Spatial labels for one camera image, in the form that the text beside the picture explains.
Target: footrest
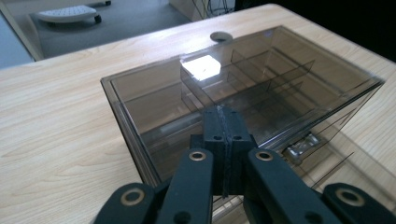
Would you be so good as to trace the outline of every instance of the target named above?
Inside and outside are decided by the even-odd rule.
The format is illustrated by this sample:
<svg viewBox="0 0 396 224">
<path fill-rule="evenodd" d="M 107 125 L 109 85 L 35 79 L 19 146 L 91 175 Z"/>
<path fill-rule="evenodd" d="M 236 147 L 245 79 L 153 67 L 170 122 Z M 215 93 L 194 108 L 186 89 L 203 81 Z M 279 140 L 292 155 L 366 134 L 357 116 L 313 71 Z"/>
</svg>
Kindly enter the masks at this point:
<svg viewBox="0 0 396 224">
<path fill-rule="evenodd" d="M 98 23 L 102 21 L 96 9 L 86 6 L 65 7 L 56 10 L 43 11 L 37 13 L 37 17 L 42 21 L 54 23 L 84 21 L 92 17 L 95 17 L 95 21 Z"/>
</svg>

